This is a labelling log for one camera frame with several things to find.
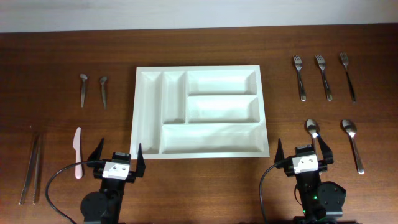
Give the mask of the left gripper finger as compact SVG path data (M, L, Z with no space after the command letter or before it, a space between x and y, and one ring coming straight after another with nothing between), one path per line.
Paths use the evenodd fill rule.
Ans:
M98 161L100 160L101 153L104 146L104 138L101 139L96 149L89 155L87 161Z
M144 157L142 154L142 144L139 144L137 151L137 162L136 162L136 177L143 177L146 169L146 164L144 162Z

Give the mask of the steel fork dark handle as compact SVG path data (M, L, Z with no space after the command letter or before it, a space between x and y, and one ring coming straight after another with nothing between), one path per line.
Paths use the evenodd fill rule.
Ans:
M356 103L356 94L355 94L355 91L354 91L354 88L353 88L353 85L352 85L352 82L351 82L351 79L350 79L350 76L348 73L349 58L345 52L340 52L339 56L340 56L341 63L343 64L343 66L345 68L345 74L347 77L352 102Z

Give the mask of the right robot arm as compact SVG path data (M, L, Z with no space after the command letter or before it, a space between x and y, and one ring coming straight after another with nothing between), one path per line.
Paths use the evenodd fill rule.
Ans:
M303 216L294 217L294 223L337 223L343 216L346 190L334 182L322 182L321 172L334 163L332 150L319 136L323 159L319 160L313 145L295 148L295 155L285 157L282 142L278 141L275 155L276 168L282 168L287 177L295 177Z

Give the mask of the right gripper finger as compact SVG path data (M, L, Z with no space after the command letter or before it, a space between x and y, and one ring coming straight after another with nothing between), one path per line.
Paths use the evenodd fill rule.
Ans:
M334 163L332 150L329 148L329 146L326 144L326 142L322 139L320 135L317 136L317 139L320 145L324 163L326 164Z
M282 141L281 139L278 139L277 152L275 154L275 159L274 159L275 168L277 169L283 168L284 163L285 163L285 156L284 156Z

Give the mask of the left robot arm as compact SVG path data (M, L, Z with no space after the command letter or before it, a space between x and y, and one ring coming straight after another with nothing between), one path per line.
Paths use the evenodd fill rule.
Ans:
M93 168L93 177L101 180L100 189L87 194L81 201L80 211L84 223L118 223L124 188L142 178L146 169L142 146L138 147L136 169L130 170L131 155L114 152L111 159L100 159L104 139L88 157L88 167Z

